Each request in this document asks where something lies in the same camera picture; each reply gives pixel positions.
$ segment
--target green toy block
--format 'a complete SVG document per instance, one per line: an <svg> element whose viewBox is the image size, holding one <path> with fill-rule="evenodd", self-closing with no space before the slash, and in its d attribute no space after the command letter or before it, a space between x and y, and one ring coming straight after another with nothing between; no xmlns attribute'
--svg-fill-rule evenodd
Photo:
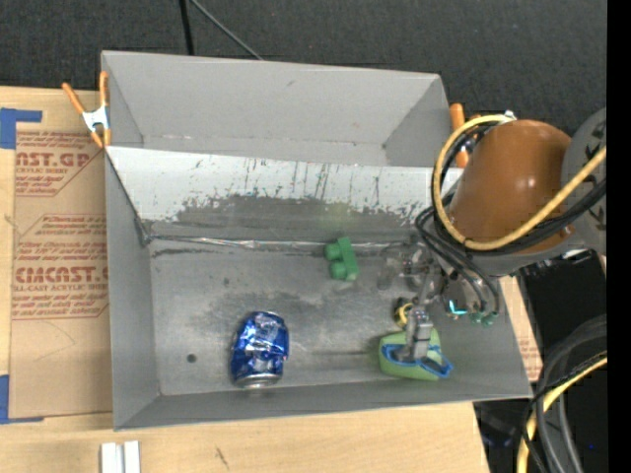
<svg viewBox="0 0 631 473"><path fill-rule="evenodd" d="M353 281L359 275L355 252L347 236L325 245L324 257L331 261L328 270L332 279Z"/></svg>
<svg viewBox="0 0 631 473"><path fill-rule="evenodd" d="M395 363L391 363L384 356L383 346L384 345L405 345L405 331L400 331L399 333L393 333L391 335L387 335L381 339L379 342L379 366L385 374L389 374L391 376L398 376L402 378L415 378L417 380L438 380L439 377L434 373L428 372L419 366L411 366L406 367L402 365L397 365ZM430 347L441 347L441 340L438 336L438 331L436 328L432 328L432 332L430 333ZM435 351L428 351L427 357L432 361L435 361L438 365L440 365L443 360L441 355Z"/></svg>

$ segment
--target crushed soda can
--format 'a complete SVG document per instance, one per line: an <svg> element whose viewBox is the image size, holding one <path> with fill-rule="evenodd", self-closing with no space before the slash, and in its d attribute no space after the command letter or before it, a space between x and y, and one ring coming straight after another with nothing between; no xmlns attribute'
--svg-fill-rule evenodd
<svg viewBox="0 0 631 473"><path fill-rule="evenodd" d="M289 357L285 321L269 311L251 313L235 335L230 361L233 383L243 388L267 387L283 375Z"/></svg>

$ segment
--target gray carpet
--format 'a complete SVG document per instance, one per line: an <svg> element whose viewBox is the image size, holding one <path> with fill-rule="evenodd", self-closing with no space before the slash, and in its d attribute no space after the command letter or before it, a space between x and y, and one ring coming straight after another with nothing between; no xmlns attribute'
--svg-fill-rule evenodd
<svg viewBox="0 0 631 473"><path fill-rule="evenodd" d="M443 76L467 113L572 134L606 103L607 0L199 0L266 59ZM196 53L247 57L190 9ZM0 0L0 83L96 85L102 49L185 53L176 0Z"/></svg>

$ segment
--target cardboard sheet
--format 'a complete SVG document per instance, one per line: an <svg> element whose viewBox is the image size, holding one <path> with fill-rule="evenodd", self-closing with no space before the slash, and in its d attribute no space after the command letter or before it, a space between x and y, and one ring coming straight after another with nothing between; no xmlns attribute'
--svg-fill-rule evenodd
<svg viewBox="0 0 631 473"><path fill-rule="evenodd" d="M0 106L43 111L18 124L9 416L110 410L104 154L61 90L2 88Z"/></svg>

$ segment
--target black cable on floor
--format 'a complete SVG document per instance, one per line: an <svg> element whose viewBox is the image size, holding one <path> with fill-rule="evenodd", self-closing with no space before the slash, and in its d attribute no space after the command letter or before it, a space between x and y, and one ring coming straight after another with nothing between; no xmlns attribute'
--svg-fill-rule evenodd
<svg viewBox="0 0 631 473"><path fill-rule="evenodd" d="M189 56L195 55L193 47L193 36L190 31L190 22L188 21L188 10L186 9L186 0L177 0L179 3L179 13L181 14L181 23L184 28L184 38L186 39L186 52Z"/></svg>

